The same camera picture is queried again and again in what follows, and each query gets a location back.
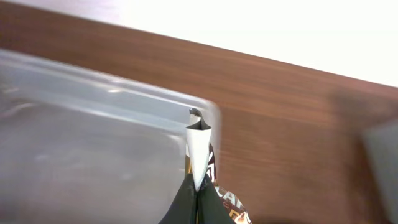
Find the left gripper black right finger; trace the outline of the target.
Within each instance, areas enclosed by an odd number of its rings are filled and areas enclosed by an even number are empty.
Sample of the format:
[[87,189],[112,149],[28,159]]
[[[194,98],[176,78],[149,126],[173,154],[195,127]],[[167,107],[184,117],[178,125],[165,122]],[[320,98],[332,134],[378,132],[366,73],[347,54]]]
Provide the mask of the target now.
[[207,174],[197,192],[197,218],[199,224],[234,224]]

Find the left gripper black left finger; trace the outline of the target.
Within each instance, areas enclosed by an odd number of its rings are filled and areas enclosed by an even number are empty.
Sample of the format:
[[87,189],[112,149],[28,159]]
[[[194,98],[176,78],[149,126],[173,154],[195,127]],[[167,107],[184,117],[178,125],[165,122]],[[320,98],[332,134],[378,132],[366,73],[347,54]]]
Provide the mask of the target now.
[[197,191],[193,175],[187,174],[167,213],[159,224],[196,224]]

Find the brown gold snack wrapper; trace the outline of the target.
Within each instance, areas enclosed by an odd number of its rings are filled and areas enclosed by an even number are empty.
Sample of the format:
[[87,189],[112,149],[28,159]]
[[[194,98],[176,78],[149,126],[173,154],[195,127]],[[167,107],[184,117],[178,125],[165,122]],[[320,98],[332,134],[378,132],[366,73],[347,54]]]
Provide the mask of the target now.
[[217,183],[215,153],[210,143],[212,127],[206,124],[200,110],[191,108],[189,113],[190,121],[189,125],[186,127],[186,133],[187,156],[190,164],[187,166],[186,172],[193,174],[196,191],[199,191],[201,183],[207,174],[224,208],[234,223],[252,223],[248,211],[245,209],[240,199],[238,199],[234,193],[219,186]]

